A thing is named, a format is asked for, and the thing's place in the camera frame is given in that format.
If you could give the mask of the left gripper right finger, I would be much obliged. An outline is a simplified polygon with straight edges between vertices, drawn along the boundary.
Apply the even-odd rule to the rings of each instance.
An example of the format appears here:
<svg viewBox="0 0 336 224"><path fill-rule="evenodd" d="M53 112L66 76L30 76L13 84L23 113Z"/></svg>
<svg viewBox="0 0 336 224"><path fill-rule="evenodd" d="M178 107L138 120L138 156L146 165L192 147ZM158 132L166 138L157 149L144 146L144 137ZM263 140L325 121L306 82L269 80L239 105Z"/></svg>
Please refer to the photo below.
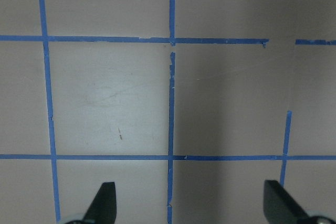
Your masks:
<svg viewBox="0 0 336 224"><path fill-rule="evenodd" d="M300 223L309 215L277 180L265 180L263 212L268 223Z"/></svg>

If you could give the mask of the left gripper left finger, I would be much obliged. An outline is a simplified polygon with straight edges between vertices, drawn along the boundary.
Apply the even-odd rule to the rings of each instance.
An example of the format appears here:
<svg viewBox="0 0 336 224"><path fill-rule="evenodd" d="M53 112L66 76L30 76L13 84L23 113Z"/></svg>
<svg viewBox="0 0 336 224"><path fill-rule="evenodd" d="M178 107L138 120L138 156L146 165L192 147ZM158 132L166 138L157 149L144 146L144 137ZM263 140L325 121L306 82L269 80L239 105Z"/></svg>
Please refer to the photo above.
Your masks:
<svg viewBox="0 0 336 224"><path fill-rule="evenodd" d="M87 212L83 223L114 224L117 217L115 182L102 183Z"/></svg>

